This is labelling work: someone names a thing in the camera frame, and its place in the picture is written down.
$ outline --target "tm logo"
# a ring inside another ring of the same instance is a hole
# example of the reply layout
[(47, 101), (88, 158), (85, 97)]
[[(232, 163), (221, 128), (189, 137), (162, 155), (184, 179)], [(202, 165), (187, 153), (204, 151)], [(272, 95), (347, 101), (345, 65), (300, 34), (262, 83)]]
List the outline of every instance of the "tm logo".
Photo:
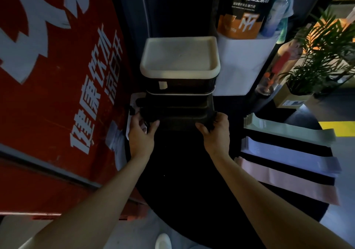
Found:
[(250, 30), (258, 18), (259, 18), (259, 14), (244, 13), (242, 21), (238, 28), (241, 29), (242, 26), (244, 25), (243, 32), (246, 30), (247, 26), (249, 26), (248, 30)]

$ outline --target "white shoe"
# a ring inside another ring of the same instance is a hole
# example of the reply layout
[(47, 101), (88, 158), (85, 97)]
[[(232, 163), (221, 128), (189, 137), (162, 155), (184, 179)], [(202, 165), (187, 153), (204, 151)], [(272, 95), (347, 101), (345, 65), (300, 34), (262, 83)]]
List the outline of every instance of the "white shoe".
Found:
[(167, 234), (162, 233), (155, 242), (155, 249), (171, 249), (171, 241)]

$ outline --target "green plant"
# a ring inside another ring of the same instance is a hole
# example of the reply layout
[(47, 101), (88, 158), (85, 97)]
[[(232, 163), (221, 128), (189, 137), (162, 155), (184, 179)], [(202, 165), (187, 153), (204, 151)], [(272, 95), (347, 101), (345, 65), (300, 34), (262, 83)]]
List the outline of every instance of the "green plant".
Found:
[(302, 64), (283, 73), (290, 92), (308, 95), (324, 87), (326, 78), (335, 72), (351, 72), (353, 65), (343, 63), (343, 57), (354, 53), (355, 24), (343, 27), (330, 11), (322, 11), (313, 27), (303, 27), (295, 39), (303, 48)]

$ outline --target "forearm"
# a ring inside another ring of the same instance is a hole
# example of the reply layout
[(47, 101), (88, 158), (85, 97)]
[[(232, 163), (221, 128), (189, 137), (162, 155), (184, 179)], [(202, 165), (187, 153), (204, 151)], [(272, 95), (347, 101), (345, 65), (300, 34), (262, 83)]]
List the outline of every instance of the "forearm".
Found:
[(268, 249), (352, 248), (329, 229), (265, 188), (229, 156), (212, 160)]
[(102, 248), (149, 157), (132, 158), (109, 183), (42, 229), (23, 248)]

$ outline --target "plant pot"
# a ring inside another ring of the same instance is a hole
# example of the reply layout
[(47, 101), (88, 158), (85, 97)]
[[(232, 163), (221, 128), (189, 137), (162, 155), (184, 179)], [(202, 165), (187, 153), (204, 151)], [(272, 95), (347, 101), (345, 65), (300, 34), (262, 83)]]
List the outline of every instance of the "plant pot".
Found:
[(277, 108), (295, 108), (298, 109), (308, 99), (310, 95), (294, 95), (290, 92), (287, 83), (285, 83), (278, 93), (274, 96), (273, 100)]

